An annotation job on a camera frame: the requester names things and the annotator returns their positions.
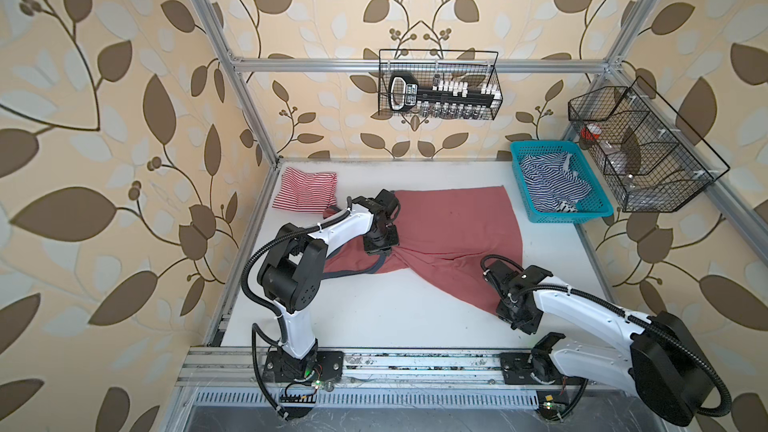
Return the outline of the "maroon tank top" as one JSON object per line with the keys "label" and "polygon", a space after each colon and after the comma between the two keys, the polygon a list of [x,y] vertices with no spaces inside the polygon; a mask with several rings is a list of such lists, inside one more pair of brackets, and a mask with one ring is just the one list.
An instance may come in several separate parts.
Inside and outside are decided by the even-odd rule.
{"label": "maroon tank top", "polygon": [[410,269],[430,285],[494,314],[499,295],[483,278],[490,254],[520,264],[523,240],[509,194],[502,186],[396,191],[399,245],[387,257],[369,255],[360,237],[327,259],[324,278]]}

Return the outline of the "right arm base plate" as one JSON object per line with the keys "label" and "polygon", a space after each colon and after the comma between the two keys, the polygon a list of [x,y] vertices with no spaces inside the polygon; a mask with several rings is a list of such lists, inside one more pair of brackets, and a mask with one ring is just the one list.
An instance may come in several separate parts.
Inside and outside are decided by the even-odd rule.
{"label": "right arm base plate", "polygon": [[549,379],[537,378],[529,352],[502,352],[499,354],[499,363],[505,385],[557,388],[582,383],[581,378],[563,376],[557,370]]}

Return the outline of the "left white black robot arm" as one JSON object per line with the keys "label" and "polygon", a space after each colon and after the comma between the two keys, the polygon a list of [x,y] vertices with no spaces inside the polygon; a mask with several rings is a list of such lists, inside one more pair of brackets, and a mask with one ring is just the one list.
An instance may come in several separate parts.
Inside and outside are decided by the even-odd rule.
{"label": "left white black robot arm", "polygon": [[[313,226],[282,226],[274,239],[248,259],[240,287],[250,301],[267,308],[277,319],[279,339],[268,337],[258,325],[253,326],[253,334],[276,349],[266,364],[278,381],[322,377],[308,307],[323,279],[374,274],[383,267],[399,245],[395,226],[399,211],[399,200],[386,189],[374,198],[349,197],[345,208],[331,208],[329,216]],[[375,258],[373,264],[360,270],[327,272],[326,260],[357,239],[364,252]]]}

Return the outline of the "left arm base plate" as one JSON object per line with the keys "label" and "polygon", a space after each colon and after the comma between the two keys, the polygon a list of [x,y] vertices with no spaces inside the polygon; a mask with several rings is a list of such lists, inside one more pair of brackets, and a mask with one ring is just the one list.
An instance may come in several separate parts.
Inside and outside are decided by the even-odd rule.
{"label": "left arm base plate", "polygon": [[338,381],[343,374],[345,354],[342,351],[312,350],[302,359],[277,349],[267,355],[262,372],[266,380],[276,383],[306,381]]}

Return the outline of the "red white striped tank top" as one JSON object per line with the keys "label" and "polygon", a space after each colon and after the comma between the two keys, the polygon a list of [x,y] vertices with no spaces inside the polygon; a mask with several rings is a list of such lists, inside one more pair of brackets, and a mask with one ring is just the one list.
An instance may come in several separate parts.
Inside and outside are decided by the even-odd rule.
{"label": "red white striped tank top", "polygon": [[273,207],[289,212],[323,213],[337,205],[337,182],[334,172],[310,173],[287,167]]}

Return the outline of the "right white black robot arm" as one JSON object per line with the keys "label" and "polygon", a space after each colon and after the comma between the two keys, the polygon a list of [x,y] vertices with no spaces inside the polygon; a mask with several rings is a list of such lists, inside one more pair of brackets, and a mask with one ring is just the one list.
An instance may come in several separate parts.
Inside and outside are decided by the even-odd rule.
{"label": "right white black robot arm", "polygon": [[687,326],[668,312],[648,315],[576,289],[538,266],[522,267],[497,254],[482,258],[485,281],[499,297],[496,315],[512,329],[537,333],[545,315],[559,317],[602,340],[588,345],[561,332],[544,335],[527,353],[500,356],[506,384],[579,388],[563,409],[544,404],[546,420],[568,416],[591,382],[635,396],[664,421],[685,427],[696,416],[724,417],[733,399]]}

